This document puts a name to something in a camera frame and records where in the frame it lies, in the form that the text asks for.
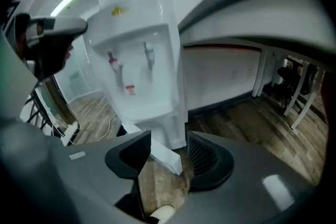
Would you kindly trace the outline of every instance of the baseboard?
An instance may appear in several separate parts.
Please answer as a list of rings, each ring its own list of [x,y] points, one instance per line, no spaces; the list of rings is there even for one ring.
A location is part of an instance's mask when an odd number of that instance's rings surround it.
[[[203,117],[204,114],[209,114],[212,112],[217,112],[218,110],[223,110],[228,108],[229,106],[232,106],[240,101],[246,100],[248,98],[252,97],[252,91],[243,93],[241,95],[238,95],[236,97],[232,97],[230,99],[218,102],[218,103],[214,103],[214,104],[210,104],[210,105],[206,105],[203,106],[201,108],[197,108],[197,109],[192,109],[188,111],[188,119],[190,118],[198,118],[198,117]]]

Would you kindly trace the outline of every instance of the black chair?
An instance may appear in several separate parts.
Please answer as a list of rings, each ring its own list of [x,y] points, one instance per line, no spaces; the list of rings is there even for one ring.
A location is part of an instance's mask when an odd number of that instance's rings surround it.
[[[278,69],[278,74],[284,79],[284,83],[283,83],[284,91],[283,92],[286,98],[284,111],[287,108],[288,99],[293,97],[295,90],[299,84],[300,78],[301,78],[301,76],[298,74],[298,68],[303,67],[301,63],[293,59],[287,58],[287,60],[293,63],[293,68],[289,69],[287,67],[281,67]],[[303,81],[303,85],[300,90],[300,93],[302,95],[306,95],[311,92],[311,89],[314,83],[314,77],[317,71],[318,71],[318,68],[315,65],[311,63],[308,65],[306,77],[305,77],[305,80]]]

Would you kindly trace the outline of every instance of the white water cooler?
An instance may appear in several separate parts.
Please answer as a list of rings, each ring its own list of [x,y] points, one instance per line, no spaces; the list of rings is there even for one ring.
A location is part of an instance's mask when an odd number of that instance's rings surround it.
[[[171,0],[115,3],[88,25],[83,37],[90,63],[126,131],[151,130],[153,157],[180,174],[180,157],[164,153],[186,145],[178,114],[180,37]],[[181,168],[174,168],[175,162]]]

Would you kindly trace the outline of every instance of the fluorescent light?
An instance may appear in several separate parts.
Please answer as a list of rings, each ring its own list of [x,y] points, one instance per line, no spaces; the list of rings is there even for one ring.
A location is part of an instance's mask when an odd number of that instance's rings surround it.
[[[72,0],[62,0],[61,3],[57,5],[57,7],[50,13],[52,17],[55,17],[57,14],[61,12],[61,10],[68,5]]]

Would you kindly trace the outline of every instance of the wooden floor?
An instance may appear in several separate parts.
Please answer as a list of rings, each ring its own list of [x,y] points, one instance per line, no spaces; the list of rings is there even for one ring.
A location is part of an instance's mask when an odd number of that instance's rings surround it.
[[[80,123],[80,131],[74,139],[75,144],[106,140],[116,136],[121,122],[102,92],[79,98],[69,106]]]
[[[294,106],[285,117],[281,113],[282,101],[265,94],[260,98],[249,98],[229,108],[190,119],[186,131],[211,133],[261,145],[316,185],[324,163],[327,126],[309,110],[294,133],[290,125],[298,116],[299,108]],[[70,106],[81,125],[75,139],[78,144],[99,140],[114,116],[101,93],[79,99]],[[119,126],[119,119],[114,118],[104,139],[114,138]],[[140,173],[140,191],[146,215],[166,204],[179,208],[187,198],[193,177],[192,164],[186,148],[176,152],[182,159],[184,172],[181,176],[171,174],[152,159],[147,161]]]

